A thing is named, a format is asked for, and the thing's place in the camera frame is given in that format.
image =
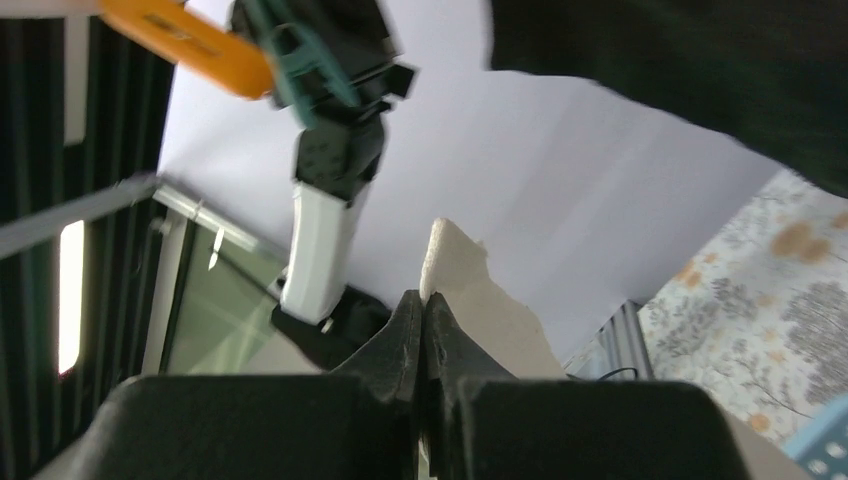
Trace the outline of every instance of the black fabric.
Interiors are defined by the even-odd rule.
[[[491,0],[491,68],[592,79],[848,197],[845,0]]]
[[[0,19],[2,226],[156,170],[174,66],[89,19],[85,138],[64,145],[66,23]],[[146,200],[87,223],[81,348],[61,377],[58,231],[0,260],[0,479],[35,475],[141,373],[161,249],[148,225],[166,211]]]

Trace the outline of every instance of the orange clip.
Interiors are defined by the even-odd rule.
[[[100,6],[103,20],[119,32],[236,95],[255,100],[273,87],[271,69],[259,48],[213,27],[174,0],[100,0]]]

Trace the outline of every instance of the cable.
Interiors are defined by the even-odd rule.
[[[632,371],[633,375],[635,375],[637,379],[639,378],[639,370],[637,370],[633,367],[622,367],[622,368],[616,368],[615,370],[613,370],[611,372],[607,372],[607,373],[601,375],[600,378],[598,378],[598,381],[600,382],[601,380],[606,380],[606,379],[612,377],[613,375],[617,375],[621,372],[628,372],[628,371]]]

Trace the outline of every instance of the white backdrop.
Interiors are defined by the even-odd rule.
[[[227,0],[189,6],[225,21]],[[388,145],[350,283],[416,288],[436,217],[489,251],[492,278],[565,360],[626,298],[655,293],[777,170],[722,135],[584,80],[488,72],[485,0],[388,0],[420,69]],[[160,169],[288,245],[298,127],[178,69]]]

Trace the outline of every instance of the teal plastic part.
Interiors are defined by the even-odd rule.
[[[266,10],[269,7],[276,18],[286,23],[273,25]],[[295,117],[304,128],[311,130],[318,122],[312,98],[303,92],[299,80],[309,72],[318,71],[327,91],[343,104],[359,106],[356,90],[336,58],[311,28],[294,20],[285,0],[253,0],[245,2],[245,8],[259,34],[259,46],[270,59],[274,86],[294,109]],[[286,30],[299,43],[292,51],[287,51],[279,41]]]
[[[783,451],[813,478],[848,479],[848,394],[832,400]]]

